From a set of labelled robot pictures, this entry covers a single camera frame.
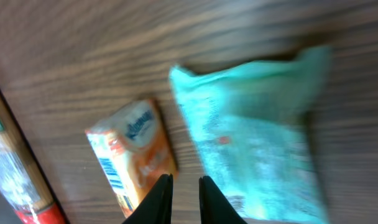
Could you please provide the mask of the spaghetti pack orange ends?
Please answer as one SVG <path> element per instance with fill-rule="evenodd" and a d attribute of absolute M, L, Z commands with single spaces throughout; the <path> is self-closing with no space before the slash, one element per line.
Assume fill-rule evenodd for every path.
<path fill-rule="evenodd" d="M 67 223 L 1 90 L 0 193 L 22 223 Z"/>

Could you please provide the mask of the teal tissue pack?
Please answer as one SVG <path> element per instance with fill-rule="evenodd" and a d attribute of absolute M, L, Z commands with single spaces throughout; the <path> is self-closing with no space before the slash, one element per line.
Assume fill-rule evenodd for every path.
<path fill-rule="evenodd" d="M 206 175 L 244 218 L 327 223 L 303 117 L 325 82 L 327 46 L 291 61 L 260 60 L 170 84 Z"/>

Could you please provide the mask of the orange tissue pack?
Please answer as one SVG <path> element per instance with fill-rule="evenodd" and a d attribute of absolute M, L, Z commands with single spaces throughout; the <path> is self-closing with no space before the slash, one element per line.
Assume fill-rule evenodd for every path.
<path fill-rule="evenodd" d="M 153 99 L 133 101 L 85 131 L 129 217 L 163 174 L 178 174 L 177 162 Z"/>

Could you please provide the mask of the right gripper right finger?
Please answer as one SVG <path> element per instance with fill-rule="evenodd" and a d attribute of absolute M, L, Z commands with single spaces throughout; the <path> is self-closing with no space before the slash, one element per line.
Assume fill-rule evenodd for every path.
<path fill-rule="evenodd" d="M 199 178 L 199 203 L 202 224 L 246 224 L 210 176 Z"/>

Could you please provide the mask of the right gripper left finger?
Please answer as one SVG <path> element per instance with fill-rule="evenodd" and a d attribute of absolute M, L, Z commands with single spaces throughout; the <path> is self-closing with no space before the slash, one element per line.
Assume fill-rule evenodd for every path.
<path fill-rule="evenodd" d="M 162 174 L 122 224 L 171 224 L 173 175 Z"/>

